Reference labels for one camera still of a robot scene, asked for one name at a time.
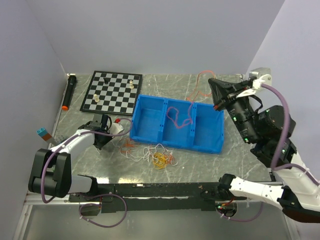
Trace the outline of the blue three-compartment bin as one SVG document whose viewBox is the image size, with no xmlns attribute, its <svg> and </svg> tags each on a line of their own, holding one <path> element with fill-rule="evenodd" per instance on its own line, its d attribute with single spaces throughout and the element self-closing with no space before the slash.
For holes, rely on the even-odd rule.
<svg viewBox="0 0 320 240">
<path fill-rule="evenodd" d="M 219 154 L 224 144 L 224 113 L 213 105 L 139 95 L 130 138 L 144 144 Z"/>
</svg>

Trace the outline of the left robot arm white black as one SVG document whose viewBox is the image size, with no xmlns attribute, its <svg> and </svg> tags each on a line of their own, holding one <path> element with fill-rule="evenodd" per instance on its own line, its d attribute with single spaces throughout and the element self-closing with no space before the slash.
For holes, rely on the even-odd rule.
<svg viewBox="0 0 320 240">
<path fill-rule="evenodd" d="M 103 114 L 100 121 L 89 121 L 64 142 L 51 149 L 39 149 L 35 153 L 28 190 L 41 194 L 42 201 L 80 193 L 87 201 L 99 195 L 94 177 L 72 175 L 72 160 L 90 146 L 101 149 L 112 137 L 109 136 L 112 119 Z"/>
</svg>

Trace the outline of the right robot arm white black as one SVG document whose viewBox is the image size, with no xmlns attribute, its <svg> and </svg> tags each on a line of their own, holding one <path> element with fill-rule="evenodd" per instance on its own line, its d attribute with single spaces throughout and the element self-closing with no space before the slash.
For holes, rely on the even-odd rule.
<svg viewBox="0 0 320 240">
<path fill-rule="evenodd" d="M 272 205 L 297 222 L 319 223 L 320 182 L 306 167 L 290 139 L 296 123 L 283 95 L 262 78 L 239 83 L 210 78 L 208 84 L 213 108 L 228 112 L 243 141 L 253 145 L 251 153 L 275 172 L 283 185 L 266 185 L 226 173 L 210 192 L 203 194 L 203 199 L 215 202 L 222 217 L 226 217 L 228 205 L 234 200 L 251 199 Z M 253 109 L 250 98 L 255 98 L 259 89 L 274 93 L 280 105 Z"/>
</svg>

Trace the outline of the white chess piece lower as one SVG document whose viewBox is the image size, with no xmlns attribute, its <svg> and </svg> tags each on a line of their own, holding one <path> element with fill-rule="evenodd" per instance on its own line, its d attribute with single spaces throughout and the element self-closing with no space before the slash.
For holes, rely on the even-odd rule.
<svg viewBox="0 0 320 240">
<path fill-rule="evenodd" d="M 96 103 L 98 103 L 100 101 L 99 96 L 97 94 L 93 95 L 93 99 Z"/>
</svg>

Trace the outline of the white chess piece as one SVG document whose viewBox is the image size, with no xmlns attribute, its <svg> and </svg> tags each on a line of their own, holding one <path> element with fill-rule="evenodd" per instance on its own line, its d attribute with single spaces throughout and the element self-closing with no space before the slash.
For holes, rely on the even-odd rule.
<svg viewBox="0 0 320 240">
<path fill-rule="evenodd" d="M 129 81 L 129 88 L 130 88 L 130 89 L 134 89 L 134 88 L 135 88 L 135 87 L 134 87 L 134 83 L 133 83 L 132 80 Z"/>
<path fill-rule="evenodd" d="M 98 103 L 100 101 L 99 96 L 97 94 L 93 95 L 93 99 L 96 103 Z"/>
</svg>

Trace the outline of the black white chessboard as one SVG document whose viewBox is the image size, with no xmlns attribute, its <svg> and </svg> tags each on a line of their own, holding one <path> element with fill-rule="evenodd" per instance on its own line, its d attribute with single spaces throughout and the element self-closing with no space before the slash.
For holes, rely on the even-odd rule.
<svg viewBox="0 0 320 240">
<path fill-rule="evenodd" d="M 130 89 L 130 80 L 134 89 Z M 80 111 L 94 114 L 132 116 L 140 94 L 143 75 L 109 71 L 94 71 L 84 95 Z M 100 101 L 94 101 L 97 94 Z"/>
</svg>

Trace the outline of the blue brown toy block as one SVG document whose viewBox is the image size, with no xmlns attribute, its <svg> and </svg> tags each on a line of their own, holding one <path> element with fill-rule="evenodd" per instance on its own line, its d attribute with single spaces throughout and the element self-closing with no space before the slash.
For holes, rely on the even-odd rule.
<svg viewBox="0 0 320 240">
<path fill-rule="evenodd" d="M 40 129 L 38 129 L 36 131 L 36 133 L 47 143 L 49 144 L 54 144 L 55 143 L 55 139 L 52 137 L 52 135 L 50 133 L 48 133 L 48 131 L 42 127 Z"/>
</svg>

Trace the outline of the black chess piece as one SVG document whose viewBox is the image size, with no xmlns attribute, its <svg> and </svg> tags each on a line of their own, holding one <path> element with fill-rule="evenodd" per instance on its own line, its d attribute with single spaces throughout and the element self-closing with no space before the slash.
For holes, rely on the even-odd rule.
<svg viewBox="0 0 320 240">
<path fill-rule="evenodd" d="M 104 83 L 105 83 L 105 84 L 108 84 L 108 83 L 109 83 L 109 81 L 110 81 L 110 79 L 109 79 L 109 78 L 107 78 L 107 77 L 104 77 L 104 78 L 103 78 L 103 80 L 104 80 Z"/>
</svg>

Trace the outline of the white chess piece upper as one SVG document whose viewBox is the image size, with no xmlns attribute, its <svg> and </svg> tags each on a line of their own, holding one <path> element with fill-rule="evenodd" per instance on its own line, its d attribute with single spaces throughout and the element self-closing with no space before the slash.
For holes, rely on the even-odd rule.
<svg viewBox="0 0 320 240">
<path fill-rule="evenodd" d="M 134 87 L 134 83 L 133 83 L 132 80 L 129 81 L 129 88 L 130 88 L 130 89 L 134 89 L 134 88 L 135 88 L 135 87 Z"/>
</svg>

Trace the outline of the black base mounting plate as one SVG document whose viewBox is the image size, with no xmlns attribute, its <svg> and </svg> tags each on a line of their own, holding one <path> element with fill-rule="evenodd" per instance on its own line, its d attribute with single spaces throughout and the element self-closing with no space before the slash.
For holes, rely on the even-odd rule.
<svg viewBox="0 0 320 240">
<path fill-rule="evenodd" d="M 245 200 L 219 187 L 219 182 L 108 183 L 99 184 L 97 195 L 115 194 L 125 200 L 128 211 L 215 211 L 215 204 Z"/>
</svg>

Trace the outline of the black marker orange cap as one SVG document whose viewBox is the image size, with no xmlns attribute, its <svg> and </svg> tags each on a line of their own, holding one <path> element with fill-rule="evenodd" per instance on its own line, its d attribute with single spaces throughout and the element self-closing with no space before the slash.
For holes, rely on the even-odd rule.
<svg viewBox="0 0 320 240">
<path fill-rule="evenodd" d="M 70 75 L 67 80 L 67 88 L 64 94 L 64 99 L 61 107 L 63 111 L 67 111 L 69 109 L 76 85 L 77 77 L 75 75 Z"/>
</svg>

